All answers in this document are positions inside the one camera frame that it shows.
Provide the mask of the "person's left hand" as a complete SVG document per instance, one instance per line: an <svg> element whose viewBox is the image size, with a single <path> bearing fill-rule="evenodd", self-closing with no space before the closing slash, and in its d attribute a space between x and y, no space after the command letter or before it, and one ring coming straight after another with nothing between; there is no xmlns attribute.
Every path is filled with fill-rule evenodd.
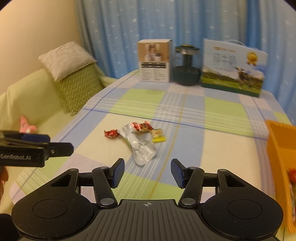
<svg viewBox="0 0 296 241"><path fill-rule="evenodd" d="M9 173L6 167L1 167L1 175L0 175L0 200L4 195L4 185L9 179Z"/></svg>

